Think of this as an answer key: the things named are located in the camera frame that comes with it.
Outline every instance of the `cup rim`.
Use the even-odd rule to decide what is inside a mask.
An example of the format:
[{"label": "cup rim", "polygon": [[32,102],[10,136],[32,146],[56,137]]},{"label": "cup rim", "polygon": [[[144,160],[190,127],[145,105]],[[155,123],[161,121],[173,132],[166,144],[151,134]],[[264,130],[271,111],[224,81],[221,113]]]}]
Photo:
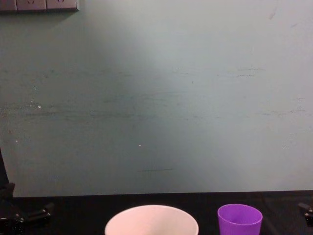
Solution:
[{"label": "cup rim", "polygon": [[124,213],[128,213],[129,211],[134,211],[134,210],[137,210],[139,208],[143,208],[143,207],[158,207],[158,208],[167,208],[167,209],[171,209],[171,210],[175,210],[175,211],[179,211],[179,212],[182,212],[184,213],[185,215],[187,215],[191,220],[193,220],[193,223],[196,225],[196,230],[195,230],[195,235],[198,235],[199,234],[199,225],[196,221],[196,219],[189,213],[181,210],[181,209],[178,209],[178,208],[175,208],[175,207],[171,207],[171,206],[165,206],[165,205],[142,205],[142,206],[137,206],[137,207],[132,207],[132,208],[129,208],[129,209],[126,209],[124,211],[121,211],[119,213],[117,213],[115,216],[113,216],[106,224],[105,228],[104,228],[104,234],[106,235],[106,232],[108,230],[108,226],[112,223],[112,221],[114,219],[116,219],[116,217],[118,217],[119,215],[121,214],[124,214]]},{"label": "cup rim", "polygon": [[[224,219],[224,218],[220,215],[220,210],[221,210],[222,208],[224,208],[224,207],[229,207],[229,206],[232,206],[232,205],[240,205],[240,206],[252,208],[252,209],[256,210],[256,211],[260,214],[261,218],[260,218],[257,222],[255,222],[255,223],[249,223],[249,224],[238,224],[238,223],[234,223],[234,222],[228,221],[227,219]],[[222,219],[223,221],[225,221],[225,222],[227,222],[227,223],[230,223],[230,224],[233,224],[233,225],[240,225],[240,226],[250,226],[250,225],[259,224],[259,223],[262,222],[262,220],[263,220],[263,215],[262,215],[262,213],[261,213],[258,209],[254,208],[254,207],[252,207],[252,206],[248,206],[248,205],[245,205],[245,204],[239,204],[239,203],[223,205],[223,206],[221,206],[221,207],[218,209],[217,214],[218,214],[219,218]]]}]

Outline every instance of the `wall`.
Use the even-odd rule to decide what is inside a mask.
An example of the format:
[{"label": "wall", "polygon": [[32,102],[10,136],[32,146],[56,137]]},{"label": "wall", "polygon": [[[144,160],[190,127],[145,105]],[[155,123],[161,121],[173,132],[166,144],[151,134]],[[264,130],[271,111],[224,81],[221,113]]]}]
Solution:
[{"label": "wall", "polygon": [[313,189],[311,0],[84,0],[0,36],[16,196]]}]

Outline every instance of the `black table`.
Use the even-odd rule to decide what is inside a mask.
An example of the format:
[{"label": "black table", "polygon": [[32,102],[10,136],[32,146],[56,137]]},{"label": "black table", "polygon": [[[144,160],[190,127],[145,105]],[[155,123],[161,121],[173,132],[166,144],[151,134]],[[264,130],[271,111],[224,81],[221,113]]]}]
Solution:
[{"label": "black table", "polygon": [[259,209],[264,221],[262,235],[313,235],[297,208],[299,202],[313,204],[313,191],[244,193],[170,193],[72,197],[15,198],[24,211],[55,203],[55,215],[44,228],[28,229],[28,235],[103,235],[105,224],[130,207],[159,204],[182,209],[198,222],[199,235],[218,235],[217,209],[241,203]]}]

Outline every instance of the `purple cup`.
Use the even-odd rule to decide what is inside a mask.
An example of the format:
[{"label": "purple cup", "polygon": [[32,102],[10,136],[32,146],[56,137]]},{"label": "purple cup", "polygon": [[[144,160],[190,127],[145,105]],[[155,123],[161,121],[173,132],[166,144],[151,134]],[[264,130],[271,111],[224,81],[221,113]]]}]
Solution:
[{"label": "purple cup", "polygon": [[251,206],[228,204],[217,211],[220,235],[259,235],[262,213]]}]

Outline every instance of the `electrical outlet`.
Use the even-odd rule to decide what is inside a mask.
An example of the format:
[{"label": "electrical outlet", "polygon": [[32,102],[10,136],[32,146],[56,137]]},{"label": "electrical outlet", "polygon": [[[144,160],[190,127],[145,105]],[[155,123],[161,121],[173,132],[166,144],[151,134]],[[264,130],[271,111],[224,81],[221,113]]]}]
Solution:
[{"label": "electrical outlet", "polygon": [[46,0],[48,10],[74,10],[79,9],[79,0]]},{"label": "electrical outlet", "polygon": [[0,0],[0,12],[17,11],[16,0]]},{"label": "electrical outlet", "polygon": [[18,11],[45,11],[45,0],[17,0]]}]

